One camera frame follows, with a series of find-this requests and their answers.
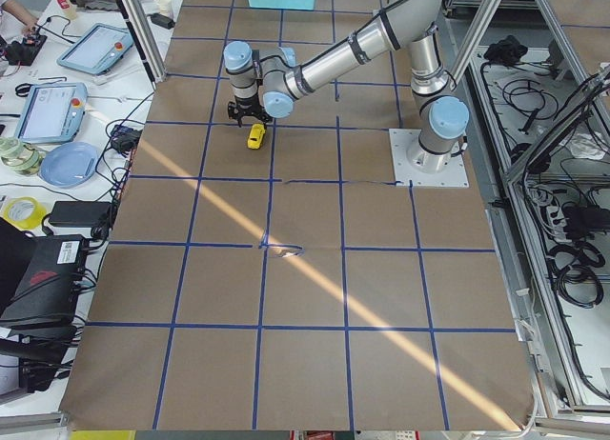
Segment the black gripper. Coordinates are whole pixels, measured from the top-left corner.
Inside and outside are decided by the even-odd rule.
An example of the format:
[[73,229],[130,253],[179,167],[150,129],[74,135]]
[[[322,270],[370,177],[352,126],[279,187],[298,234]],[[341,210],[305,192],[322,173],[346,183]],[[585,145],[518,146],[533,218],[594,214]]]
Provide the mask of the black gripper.
[[242,127],[242,119],[244,117],[254,117],[264,126],[272,122],[272,116],[265,111],[257,96],[249,98],[236,97],[228,103],[227,112],[228,117],[236,121],[239,127]]

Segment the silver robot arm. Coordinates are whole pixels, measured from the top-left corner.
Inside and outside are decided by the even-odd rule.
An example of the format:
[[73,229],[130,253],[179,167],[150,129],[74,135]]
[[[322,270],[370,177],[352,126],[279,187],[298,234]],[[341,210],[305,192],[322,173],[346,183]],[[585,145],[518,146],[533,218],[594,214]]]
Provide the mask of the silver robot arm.
[[436,19],[442,0],[385,0],[364,25],[316,57],[299,63],[288,48],[254,50],[233,41],[223,50],[234,100],[230,119],[253,117],[263,124],[286,118],[295,102],[338,77],[369,64],[381,54],[405,49],[410,57],[411,89],[422,129],[406,150],[409,163],[423,173],[439,173],[458,155],[458,139],[470,113],[454,96],[456,77],[442,62]]

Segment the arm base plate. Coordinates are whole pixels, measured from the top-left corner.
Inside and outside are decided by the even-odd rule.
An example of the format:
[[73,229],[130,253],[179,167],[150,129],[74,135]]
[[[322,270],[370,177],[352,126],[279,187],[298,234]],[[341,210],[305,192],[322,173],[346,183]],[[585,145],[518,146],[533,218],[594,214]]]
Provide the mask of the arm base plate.
[[419,134],[418,129],[389,129],[395,183],[399,187],[468,188],[458,140],[449,152],[437,155],[420,146]]

